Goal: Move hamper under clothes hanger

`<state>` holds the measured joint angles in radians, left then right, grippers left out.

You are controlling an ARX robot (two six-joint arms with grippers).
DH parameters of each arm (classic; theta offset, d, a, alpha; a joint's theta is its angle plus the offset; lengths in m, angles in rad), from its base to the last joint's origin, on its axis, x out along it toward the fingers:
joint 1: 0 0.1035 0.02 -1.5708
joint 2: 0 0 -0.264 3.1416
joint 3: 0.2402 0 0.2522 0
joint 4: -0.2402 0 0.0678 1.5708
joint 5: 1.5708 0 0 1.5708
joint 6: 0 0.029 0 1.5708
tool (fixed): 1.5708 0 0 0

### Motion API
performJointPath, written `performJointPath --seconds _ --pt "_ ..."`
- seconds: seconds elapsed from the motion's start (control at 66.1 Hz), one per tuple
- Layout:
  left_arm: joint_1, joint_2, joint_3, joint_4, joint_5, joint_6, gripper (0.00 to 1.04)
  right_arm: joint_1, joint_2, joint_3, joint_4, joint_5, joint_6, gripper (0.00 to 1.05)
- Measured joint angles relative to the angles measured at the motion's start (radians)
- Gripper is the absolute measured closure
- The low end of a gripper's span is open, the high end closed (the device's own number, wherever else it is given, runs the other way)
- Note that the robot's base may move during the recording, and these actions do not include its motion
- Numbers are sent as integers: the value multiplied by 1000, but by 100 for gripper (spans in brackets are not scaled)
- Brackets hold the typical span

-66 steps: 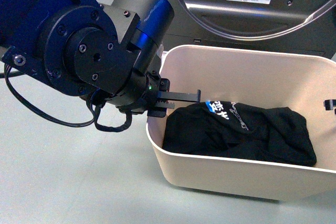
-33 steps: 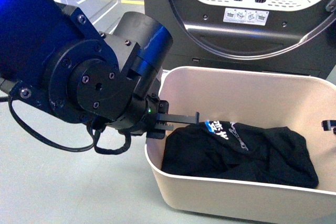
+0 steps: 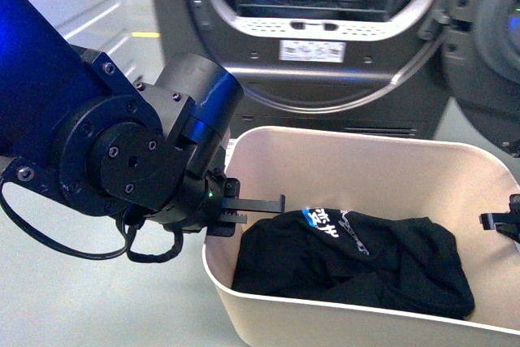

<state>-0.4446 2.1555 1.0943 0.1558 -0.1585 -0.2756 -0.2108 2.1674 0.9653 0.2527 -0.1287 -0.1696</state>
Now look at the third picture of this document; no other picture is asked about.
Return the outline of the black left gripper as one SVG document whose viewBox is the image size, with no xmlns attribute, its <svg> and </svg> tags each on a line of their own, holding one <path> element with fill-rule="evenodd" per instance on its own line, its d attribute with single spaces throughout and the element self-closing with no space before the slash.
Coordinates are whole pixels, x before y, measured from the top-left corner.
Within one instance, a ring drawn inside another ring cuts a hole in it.
<svg viewBox="0 0 520 347">
<path fill-rule="evenodd" d="M 227 178 L 222 171 L 207 171 L 203 179 L 187 172 L 165 209 L 160 224 L 167 232 L 199 233 L 208 236 L 232 237 L 236 225 L 247 223 L 247 215 L 229 210 L 281 214 L 286 197 L 278 200 L 239 199 L 241 183 Z"/>
</svg>

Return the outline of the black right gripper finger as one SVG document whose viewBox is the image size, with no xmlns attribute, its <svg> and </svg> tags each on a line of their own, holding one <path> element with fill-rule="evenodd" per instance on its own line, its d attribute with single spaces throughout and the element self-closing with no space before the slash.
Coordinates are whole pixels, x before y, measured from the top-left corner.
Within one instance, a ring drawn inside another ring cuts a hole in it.
<svg viewBox="0 0 520 347">
<path fill-rule="evenodd" d="M 513 241 L 519 241 L 519 195 L 509 196 L 509 211 L 483 213 L 479 221 L 484 230 L 496 230 Z"/>
</svg>

